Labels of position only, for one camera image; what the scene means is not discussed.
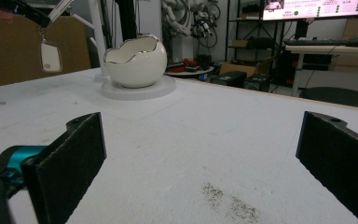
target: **cable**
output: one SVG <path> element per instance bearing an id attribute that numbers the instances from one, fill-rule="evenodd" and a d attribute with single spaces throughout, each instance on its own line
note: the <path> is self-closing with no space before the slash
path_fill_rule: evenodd
<path id="1" fill-rule="evenodd" d="M 289 25 L 289 28 L 287 28 L 286 34 L 284 34 L 284 35 L 282 36 L 282 39 L 284 39 L 284 37 L 287 36 L 287 34 L 288 34 L 289 31 L 290 31 L 290 28 L 292 27 L 292 24 L 293 24 L 293 22 L 291 21 L 291 22 L 290 22 L 290 25 Z"/>
<path id="2" fill-rule="evenodd" d="M 106 0 L 101 0 L 101 12 L 102 12 L 102 19 L 103 19 L 103 35 L 105 36 L 106 46 L 110 49 L 112 48 L 112 36 L 111 31 L 109 30 L 109 19 L 106 6 Z"/>
<path id="3" fill-rule="evenodd" d="M 217 8 L 217 10 L 219 11 L 219 16 L 216 16 L 216 20 L 219 20 L 220 15 L 222 14 L 222 12 L 221 12 L 221 10 L 220 10 L 220 7 L 219 7 L 217 4 L 215 4 L 215 3 L 211 3 L 211 4 L 210 4 L 211 10 L 212 10 L 212 6 L 215 6 L 215 7 Z"/>
<path id="4" fill-rule="evenodd" d="M 115 17 L 113 18 L 113 16 L 112 16 L 112 20 L 115 20 L 115 22 L 111 21 L 111 23 L 112 23 L 112 25 L 113 25 L 113 23 L 115 24 L 115 45 L 114 46 L 116 47 L 116 43 L 117 43 L 117 3 L 116 2 L 112 2 L 112 14 L 113 14 L 113 9 L 115 10 Z"/>
<path id="5" fill-rule="evenodd" d="M 140 8 L 139 7 L 139 0 L 136 0 L 135 8 L 138 11 L 138 34 L 140 34 L 141 33 L 141 12 L 139 10 L 139 8 Z"/>
<path id="6" fill-rule="evenodd" d="M 139 23 L 136 24 L 136 8 L 138 7 L 138 3 L 139 3 L 138 0 L 136 0 L 135 7 L 133 9 L 133 16 L 135 17 L 135 18 L 133 18 L 133 22 L 135 22 L 135 33 L 136 33 L 136 31 L 138 31 L 138 34 L 139 34 Z"/>
<path id="7" fill-rule="evenodd" d="M 209 42 L 209 38 L 206 38 L 206 45 L 208 46 L 208 42 Z M 211 55 L 211 48 L 206 48 L 208 50 L 209 55 Z"/>
<path id="8" fill-rule="evenodd" d="M 113 25 L 113 10 L 114 10 L 114 6 L 116 5 L 115 2 L 112 2 L 112 5 L 110 6 L 110 15 L 112 15 L 112 20 L 110 20 L 109 24 L 110 24 L 110 35 L 115 36 L 115 42 L 116 42 L 116 30 L 114 31 L 114 25 Z"/>
<path id="9" fill-rule="evenodd" d="M 203 43 L 200 42 L 200 38 L 197 38 L 197 40 L 199 41 L 199 44 L 201 44 L 201 45 L 202 45 L 203 47 L 205 47 L 205 48 L 213 48 L 214 46 L 217 45 L 217 32 L 216 32 L 216 30 L 214 29 L 214 27 L 212 27 L 212 30 L 213 30 L 213 32 L 214 32 L 214 35 L 213 35 L 213 36 L 215 36 L 215 39 L 214 39 L 214 43 L 213 43 L 211 46 L 208 45 L 209 36 L 207 36 L 207 37 L 205 38 L 206 41 L 207 41 L 206 45 L 204 45 Z"/>
<path id="10" fill-rule="evenodd" d="M 200 55 L 200 42 L 199 42 L 199 44 L 197 45 L 197 55 Z"/>
<path id="11" fill-rule="evenodd" d="M 320 61 L 322 61 L 322 60 L 325 59 L 328 55 L 330 55 L 330 53 L 331 53 L 336 47 L 338 47 L 338 46 L 334 46 L 332 49 L 330 49 L 330 51 L 328 51 Z M 316 70 L 313 70 L 312 73 L 310 74 L 310 77 L 308 78 L 307 83 L 305 84 L 304 90 L 307 89 L 308 83 L 310 82 L 310 79 L 313 77 L 313 74 L 315 73 L 315 71 L 316 71 Z"/>
<path id="12" fill-rule="evenodd" d="M 275 88 L 272 89 L 272 91 L 270 91 L 269 93 L 273 93 L 274 91 L 275 91 L 275 93 L 278 93 L 278 87 L 279 87 L 279 85 L 276 84 Z"/>
<path id="13" fill-rule="evenodd" d="M 245 38 L 247 38 L 249 35 L 253 34 L 254 31 L 255 31 L 255 29 L 257 28 L 257 26 L 261 27 L 261 29 L 264 30 L 264 32 L 269 36 L 269 38 L 271 38 L 272 40 L 274 39 L 274 38 L 272 37 L 272 35 L 267 31 L 267 29 L 266 29 L 261 23 L 257 24 L 256 27 L 255 27 L 248 35 L 246 35 L 243 39 L 245 39 Z M 280 44 L 277 43 L 277 41 L 275 40 L 275 41 L 274 41 L 274 48 L 276 48 L 276 47 L 278 47 L 278 51 L 281 50 Z"/>
<path id="14" fill-rule="evenodd" d="M 293 35 L 291 35 L 291 36 L 289 37 L 289 39 L 291 39 L 294 35 L 296 35 L 296 34 L 302 32 L 302 31 L 304 31 L 305 29 L 308 29 L 308 27 L 310 27 L 310 25 L 313 24 L 314 22 L 315 22 L 315 21 L 312 21 L 312 22 L 308 23 L 308 26 L 304 26 L 304 27 L 301 28 L 300 30 L 296 31 Z"/>
<path id="15" fill-rule="evenodd" d="M 188 7 L 187 3 L 184 0 L 180 0 L 185 7 L 185 15 L 182 17 L 181 20 L 179 20 L 179 24 L 184 25 L 186 24 L 186 27 L 188 26 L 188 23 L 190 22 L 190 8 Z"/>

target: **shelf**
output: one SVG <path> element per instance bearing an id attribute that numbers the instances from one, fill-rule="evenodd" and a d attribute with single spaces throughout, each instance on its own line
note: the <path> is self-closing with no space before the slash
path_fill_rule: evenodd
<path id="1" fill-rule="evenodd" d="M 255 48 L 247 48 L 247 47 L 234 47 L 234 46 L 227 46 L 229 49 L 255 49 Z"/>
<path id="2" fill-rule="evenodd" d="M 235 19 L 230 18 L 229 15 L 231 13 L 231 2 L 237 2 L 237 15 Z M 234 39 L 247 39 L 249 36 L 253 36 L 254 38 L 261 38 L 263 37 L 262 33 L 267 33 L 269 37 L 272 38 L 274 43 L 277 40 L 277 33 L 278 33 L 278 22 L 277 21 L 261 21 L 259 15 L 249 15 L 247 19 L 243 19 L 242 12 L 241 12 L 241 3 L 244 3 L 245 0 L 228 0 L 227 6 L 227 29 L 226 29 L 226 55 L 225 60 L 229 61 L 232 58 L 238 58 L 239 54 L 242 57 L 242 54 L 251 55 L 252 57 L 255 56 L 255 60 L 257 60 L 259 53 L 269 54 L 270 56 L 275 55 L 275 45 L 274 48 L 249 48 L 249 47 L 234 47 L 232 46 L 232 40 Z M 249 26 L 246 25 L 244 27 L 245 22 L 252 22 Z M 254 52 L 245 53 L 242 50 L 254 50 Z"/>

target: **white table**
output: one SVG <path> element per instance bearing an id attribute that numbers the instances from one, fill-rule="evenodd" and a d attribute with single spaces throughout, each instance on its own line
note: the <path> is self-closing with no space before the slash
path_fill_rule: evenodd
<path id="1" fill-rule="evenodd" d="M 298 53 L 298 63 L 296 67 L 295 80 L 292 88 L 292 96 L 297 96 L 298 84 L 301 78 L 304 54 L 333 54 L 333 55 L 358 55 L 358 48 L 345 46 L 290 46 L 286 45 L 286 50 Z"/>
<path id="2" fill-rule="evenodd" d="M 358 223 L 295 156 L 304 111 L 358 132 L 358 108 L 181 79 L 169 95 L 115 101 L 98 73 L 0 87 L 0 153 L 102 113 L 107 159 L 68 223 Z M 26 190 L 9 204 L 36 223 Z"/>

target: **monitor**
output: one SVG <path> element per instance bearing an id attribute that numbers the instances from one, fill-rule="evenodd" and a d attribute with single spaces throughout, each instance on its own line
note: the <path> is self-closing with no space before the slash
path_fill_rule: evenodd
<path id="1" fill-rule="evenodd" d="M 358 16 L 358 0 L 261 0 L 262 21 L 299 21 Z"/>

